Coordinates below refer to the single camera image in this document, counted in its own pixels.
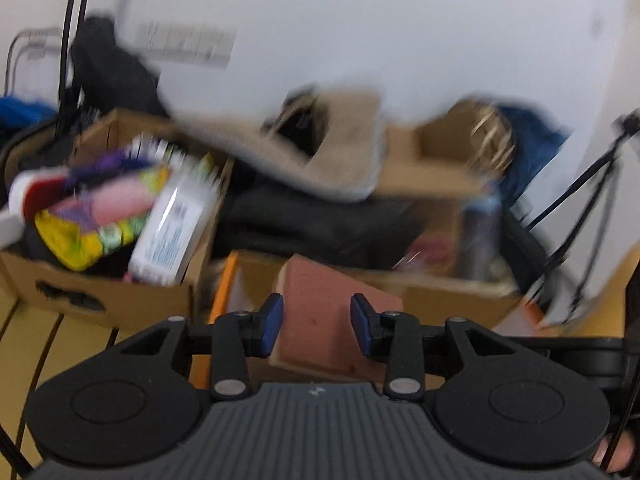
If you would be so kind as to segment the black tripod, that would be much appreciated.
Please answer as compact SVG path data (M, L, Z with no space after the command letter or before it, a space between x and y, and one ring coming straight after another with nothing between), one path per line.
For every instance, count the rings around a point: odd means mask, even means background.
M534 220L529 222L527 227L527 229L531 231L535 226L538 226L539 223L546 220L552 212L555 212L572 196L577 194L590 181L596 180L588 200L585 205L582 206L582 210L568 231L567 236L562 243L559 244L559 247L544 260L540 278L529 287L529 291L527 292L529 296L537 300L541 307L548 307L548 314L553 311L554 292L551 291L552 278L554 278L555 274L558 273L566 261L570 254L570 248L574 246L578 236L582 234L587 221L596 210L598 203L604 200L602 216L584 273L574 286L564 316L556 321L546 321L547 326L567 325L569 322L574 321L580 305L584 302L586 286L592 277L597 258L600 256L605 234L608 232L608 226L611 222L613 206L617 196L618 182L620 182L620 173L622 172L620 151L627 142L639 136L639 111L634 110L627 115L620 116L616 119L616 122L614 122L614 126L617 128L618 133L610 147L585 169L559 198L543 212L538 214Z

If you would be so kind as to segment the orange red cardboard box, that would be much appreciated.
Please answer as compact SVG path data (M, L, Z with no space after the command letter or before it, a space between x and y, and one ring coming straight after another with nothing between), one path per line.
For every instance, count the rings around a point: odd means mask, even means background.
M254 311L273 292L282 266L288 260L255 254L232 252L224 263L213 296L209 317L216 320L233 311ZM444 324L447 318L468 318L503 335L546 336L544 315L536 304L519 296L503 295L494 284L430 278L396 272L349 269L341 272L350 278L397 296L405 312L425 325ZM265 360L248 363L252 382L334 382L282 370Z

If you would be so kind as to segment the large open cardboard box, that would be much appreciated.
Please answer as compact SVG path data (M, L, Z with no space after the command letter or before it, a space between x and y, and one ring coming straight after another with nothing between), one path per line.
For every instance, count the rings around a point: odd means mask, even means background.
M463 228L463 207L494 192L502 176L468 166L471 121L446 113L417 126L390 125L387 154L375 194L404 198L422 222L398 269L453 276Z

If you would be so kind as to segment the beige towel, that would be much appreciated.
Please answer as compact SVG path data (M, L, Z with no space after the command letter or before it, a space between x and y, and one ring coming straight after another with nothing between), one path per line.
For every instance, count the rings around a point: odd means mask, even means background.
M385 157L382 96L371 88L331 89L293 105L320 110L324 137L318 150L304 154L277 133L278 122L264 130L258 122L232 116L175 117L178 129L194 140L245 162L270 179L297 191L355 203L368 198L378 184Z

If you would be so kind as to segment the wicker rattan ball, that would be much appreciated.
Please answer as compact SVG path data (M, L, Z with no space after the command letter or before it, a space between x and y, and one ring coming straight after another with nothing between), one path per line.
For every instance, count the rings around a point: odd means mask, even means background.
M511 165L516 148L510 122L492 103L462 100L449 111L471 121L466 135L471 147L468 166L502 176Z

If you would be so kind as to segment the cardboard box with clutter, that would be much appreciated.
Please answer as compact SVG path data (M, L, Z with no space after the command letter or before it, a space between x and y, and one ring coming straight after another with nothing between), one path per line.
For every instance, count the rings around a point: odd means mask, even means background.
M220 192L227 191L233 159L208 148L186 135L186 130L166 119L114 110L76 136L68 162L80 166L94 162L104 153L122 148L140 133L156 134L181 143L193 151L213 155L220 169ZM186 268L182 282L176 286L127 283L122 278L90 275L63 270L41 260L25 259L12 250L1 253L1 275L6 289L33 307L83 318L121 330L143 330L171 315L192 318L203 304L210 303L209 260L218 214L224 200L216 203L212 216Z

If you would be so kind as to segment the black bag on trolley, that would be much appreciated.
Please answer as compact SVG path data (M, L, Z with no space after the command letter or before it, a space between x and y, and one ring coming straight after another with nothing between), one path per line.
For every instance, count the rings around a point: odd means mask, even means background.
M70 47L74 81L85 103L101 114L116 108L157 117L169 114L158 95L157 73L119 45L115 23L107 16L83 21Z

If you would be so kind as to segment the dark blue cloth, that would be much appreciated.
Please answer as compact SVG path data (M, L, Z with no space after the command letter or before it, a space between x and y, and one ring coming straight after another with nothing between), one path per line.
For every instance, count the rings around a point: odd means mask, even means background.
M502 204L511 208L570 135L552 128L533 108L499 103L497 110L510 125L515 146L512 162L500 182Z

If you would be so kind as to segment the white wall socket strip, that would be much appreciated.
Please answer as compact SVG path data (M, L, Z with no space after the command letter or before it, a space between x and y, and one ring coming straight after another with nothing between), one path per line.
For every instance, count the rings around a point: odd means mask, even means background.
M147 22L139 25L134 47L157 62L226 68L235 39L228 28Z

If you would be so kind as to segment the blue lid water bottle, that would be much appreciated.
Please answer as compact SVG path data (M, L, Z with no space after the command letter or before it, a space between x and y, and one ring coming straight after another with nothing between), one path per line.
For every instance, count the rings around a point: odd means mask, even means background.
M498 258L501 204L495 192L474 198L463 209L463 228L456 264L458 278L487 282Z

